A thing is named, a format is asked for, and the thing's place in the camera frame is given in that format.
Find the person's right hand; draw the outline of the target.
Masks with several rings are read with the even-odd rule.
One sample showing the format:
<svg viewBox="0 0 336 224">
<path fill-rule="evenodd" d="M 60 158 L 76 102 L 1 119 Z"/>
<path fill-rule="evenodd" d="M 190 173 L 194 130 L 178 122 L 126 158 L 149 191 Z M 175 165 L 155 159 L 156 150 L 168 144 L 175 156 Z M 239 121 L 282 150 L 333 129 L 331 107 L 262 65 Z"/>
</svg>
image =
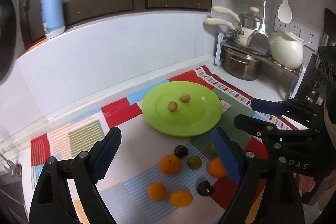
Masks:
<svg viewBox="0 0 336 224">
<path fill-rule="evenodd" d="M 324 210 L 335 191 L 335 172 L 330 174 L 329 177 L 326 178 L 326 181 L 328 182 L 328 184 L 326 184 L 326 187 L 324 188 L 323 192 L 321 192 L 321 195 L 317 200 L 318 208 L 320 211 Z M 304 175 L 299 176 L 299 188 L 301 189 L 302 193 L 310 193 L 314 189 L 314 187 L 314 178 Z"/>
</svg>

